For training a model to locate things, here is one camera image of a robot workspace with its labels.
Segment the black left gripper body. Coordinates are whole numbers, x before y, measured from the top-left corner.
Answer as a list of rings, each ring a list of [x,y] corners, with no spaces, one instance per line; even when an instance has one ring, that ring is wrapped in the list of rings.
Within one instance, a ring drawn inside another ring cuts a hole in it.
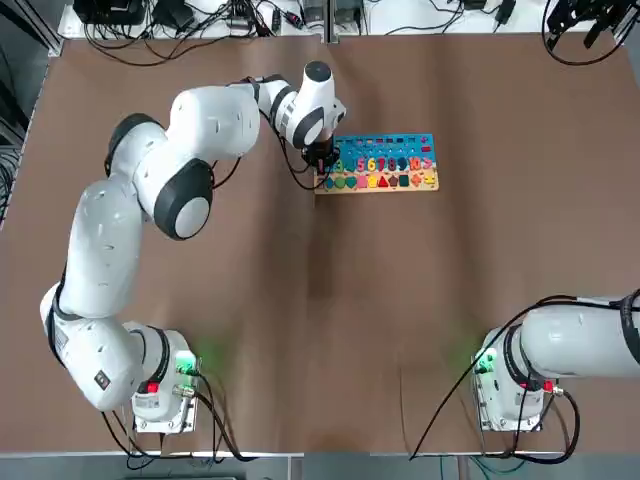
[[[326,174],[340,159],[340,149],[333,141],[317,141],[303,148],[302,159],[317,173]]]

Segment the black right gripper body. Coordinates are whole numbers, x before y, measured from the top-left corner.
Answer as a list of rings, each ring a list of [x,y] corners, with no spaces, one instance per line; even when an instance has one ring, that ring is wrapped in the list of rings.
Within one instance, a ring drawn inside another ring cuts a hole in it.
[[[599,16],[605,16],[608,19],[608,24],[611,24],[626,13],[625,1],[560,0],[557,3],[571,5],[571,24],[594,21]]]

